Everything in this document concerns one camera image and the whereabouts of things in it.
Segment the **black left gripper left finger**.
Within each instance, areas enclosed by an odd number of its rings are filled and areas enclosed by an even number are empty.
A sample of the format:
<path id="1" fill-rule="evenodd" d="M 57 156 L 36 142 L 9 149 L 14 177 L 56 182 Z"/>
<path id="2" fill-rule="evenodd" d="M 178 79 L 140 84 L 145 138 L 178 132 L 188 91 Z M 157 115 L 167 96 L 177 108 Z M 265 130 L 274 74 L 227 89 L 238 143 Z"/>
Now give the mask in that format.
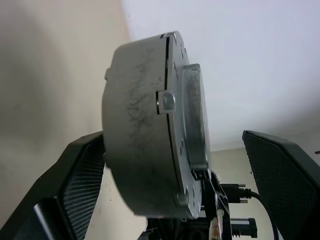
<path id="1" fill-rule="evenodd" d="M 84 240 L 104 173 L 102 132 L 71 142 L 0 229 L 0 240 Z"/>

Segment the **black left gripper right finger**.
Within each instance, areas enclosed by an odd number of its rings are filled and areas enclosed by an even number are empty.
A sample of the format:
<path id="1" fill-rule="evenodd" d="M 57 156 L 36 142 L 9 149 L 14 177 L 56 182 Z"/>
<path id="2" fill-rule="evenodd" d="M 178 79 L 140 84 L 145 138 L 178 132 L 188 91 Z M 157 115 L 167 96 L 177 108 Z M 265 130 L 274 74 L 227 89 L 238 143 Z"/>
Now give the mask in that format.
<path id="1" fill-rule="evenodd" d="M 259 195 L 284 240 L 320 240 L 320 166 L 294 142 L 245 130 Z"/>

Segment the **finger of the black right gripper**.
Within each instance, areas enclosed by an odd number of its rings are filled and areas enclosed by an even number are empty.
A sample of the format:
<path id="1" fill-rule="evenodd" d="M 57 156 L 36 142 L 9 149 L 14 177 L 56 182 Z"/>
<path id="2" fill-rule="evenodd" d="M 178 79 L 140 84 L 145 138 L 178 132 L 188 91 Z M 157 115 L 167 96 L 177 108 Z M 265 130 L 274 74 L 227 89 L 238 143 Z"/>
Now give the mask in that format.
<path id="1" fill-rule="evenodd" d="M 208 223 L 208 240 L 230 240 L 228 198 L 214 172 L 201 181 L 202 206 Z"/>

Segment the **grey motor housing with stator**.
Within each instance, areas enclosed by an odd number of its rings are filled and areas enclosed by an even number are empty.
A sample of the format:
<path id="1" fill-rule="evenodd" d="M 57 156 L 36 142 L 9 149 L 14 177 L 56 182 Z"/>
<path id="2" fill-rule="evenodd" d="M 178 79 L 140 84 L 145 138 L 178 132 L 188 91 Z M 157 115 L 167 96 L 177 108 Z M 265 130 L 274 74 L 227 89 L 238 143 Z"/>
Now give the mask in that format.
<path id="1" fill-rule="evenodd" d="M 105 163 L 126 205 L 148 218 L 187 216 L 187 197 L 172 152 L 160 95 L 168 88 L 172 36 L 120 46 L 102 98 Z"/>

